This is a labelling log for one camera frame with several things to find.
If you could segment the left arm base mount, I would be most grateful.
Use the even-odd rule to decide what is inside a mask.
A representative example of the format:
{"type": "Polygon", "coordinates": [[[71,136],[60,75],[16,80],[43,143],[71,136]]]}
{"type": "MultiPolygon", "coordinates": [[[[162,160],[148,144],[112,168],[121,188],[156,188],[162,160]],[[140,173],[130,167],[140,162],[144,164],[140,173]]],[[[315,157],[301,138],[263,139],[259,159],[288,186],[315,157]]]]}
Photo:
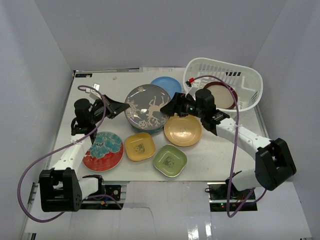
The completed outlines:
{"type": "Polygon", "coordinates": [[[120,207],[124,206],[126,198],[126,185],[104,185],[103,196],[85,199],[80,207],[81,210],[120,210],[119,206],[110,198],[112,197],[120,207]]]}

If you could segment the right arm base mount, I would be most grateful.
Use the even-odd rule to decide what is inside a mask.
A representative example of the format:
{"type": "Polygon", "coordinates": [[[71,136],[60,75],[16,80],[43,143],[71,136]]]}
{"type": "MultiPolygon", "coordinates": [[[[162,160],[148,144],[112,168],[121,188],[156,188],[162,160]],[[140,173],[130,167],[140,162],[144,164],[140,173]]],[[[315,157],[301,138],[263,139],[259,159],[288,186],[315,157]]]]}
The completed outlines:
{"type": "MultiPolygon", "coordinates": [[[[204,191],[208,194],[210,211],[213,212],[226,212],[227,211],[227,190],[228,185],[225,183],[208,184],[204,191]]],[[[244,191],[231,191],[230,192],[230,211],[235,211],[240,204],[249,195],[250,190],[244,191]]],[[[258,210],[255,193],[252,193],[243,207],[240,209],[242,212],[255,212],[258,210]]]]}

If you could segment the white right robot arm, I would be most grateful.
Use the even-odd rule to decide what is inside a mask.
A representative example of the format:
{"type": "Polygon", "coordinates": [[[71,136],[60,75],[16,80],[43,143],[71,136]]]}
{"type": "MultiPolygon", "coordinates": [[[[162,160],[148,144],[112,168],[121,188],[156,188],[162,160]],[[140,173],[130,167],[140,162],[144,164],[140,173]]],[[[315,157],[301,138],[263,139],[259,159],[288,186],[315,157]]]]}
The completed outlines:
{"type": "Polygon", "coordinates": [[[297,172],[286,141],[281,138],[271,140],[240,126],[216,108],[214,97],[207,89],[197,90],[195,97],[177,92],[160,111],[170,117],[191,115],[199,118],[207,131],[230,141],[253,158],[254,169],[233,173],[225,181],[228,184],[226,195],[233,200],[242,196],[244,190],[257,187],[273,191],[297,172]]]}

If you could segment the white plastic dish bin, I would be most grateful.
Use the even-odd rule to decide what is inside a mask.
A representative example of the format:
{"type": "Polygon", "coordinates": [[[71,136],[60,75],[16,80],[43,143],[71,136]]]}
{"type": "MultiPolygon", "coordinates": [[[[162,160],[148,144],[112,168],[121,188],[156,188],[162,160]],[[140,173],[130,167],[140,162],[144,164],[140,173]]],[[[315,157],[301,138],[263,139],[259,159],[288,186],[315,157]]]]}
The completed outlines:
{"type": "Polygon", "coordinates": [[[231,86],[237,93],[237,105],[241,113],[253,109],[261,100],[263,94],[262,76],[254,69],[214,60],[205,57],[192,59],[186,66],[182,86],[186,92],[185,82],[190,78],[195,79],[198,90],[208,83],[215,82],[215,76],[231,86]]]}

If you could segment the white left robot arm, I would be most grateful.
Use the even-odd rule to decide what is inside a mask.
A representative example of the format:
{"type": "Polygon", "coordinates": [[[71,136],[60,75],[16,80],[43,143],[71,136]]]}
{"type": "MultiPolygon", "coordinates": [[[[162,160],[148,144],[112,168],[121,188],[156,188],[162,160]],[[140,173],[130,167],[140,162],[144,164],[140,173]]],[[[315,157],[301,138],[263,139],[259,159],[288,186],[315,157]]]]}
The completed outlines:
{"type": "Polygon", "coordinates": [[[114,119],[130,106],[103,96],[94,103],[81,98],[74,103],[71,145],[59,160],[39,175],[40,201],[44,212],[76,212],[83,200],[105,196],[102,172],[111,170],[124,155],[121,138],[98,132],[104,118],[114,119]]]}

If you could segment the dark red rimmed plate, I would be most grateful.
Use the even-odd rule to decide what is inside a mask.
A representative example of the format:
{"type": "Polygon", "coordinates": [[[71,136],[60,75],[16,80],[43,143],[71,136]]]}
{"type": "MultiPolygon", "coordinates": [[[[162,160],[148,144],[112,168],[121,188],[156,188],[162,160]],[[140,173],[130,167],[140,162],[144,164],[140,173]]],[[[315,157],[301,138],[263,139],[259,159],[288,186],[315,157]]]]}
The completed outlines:
{"type": "Polygon", "coordinates": [[[217,108],[231,110],[236,107],[238,95],[231,86],[225,86],[223,83],[213,81],[204,86],[214,97],[214,104],[217,108]]]}

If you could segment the grey reindeer plate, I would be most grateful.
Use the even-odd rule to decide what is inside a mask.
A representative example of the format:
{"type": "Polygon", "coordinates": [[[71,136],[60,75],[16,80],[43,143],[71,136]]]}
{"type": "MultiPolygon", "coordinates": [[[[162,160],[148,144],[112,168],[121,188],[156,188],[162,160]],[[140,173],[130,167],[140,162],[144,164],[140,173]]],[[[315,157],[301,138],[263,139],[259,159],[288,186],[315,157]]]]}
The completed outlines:
{"type": "Polygon", "coordinates": [[[169,94],[161,87],[153,84],[143,84],[134,88],[126,97],[130,105],[124,111],[131,126],[142,130],[155,130],[163,127],[169,120],[161,108],[171,100],[169,94]]]}

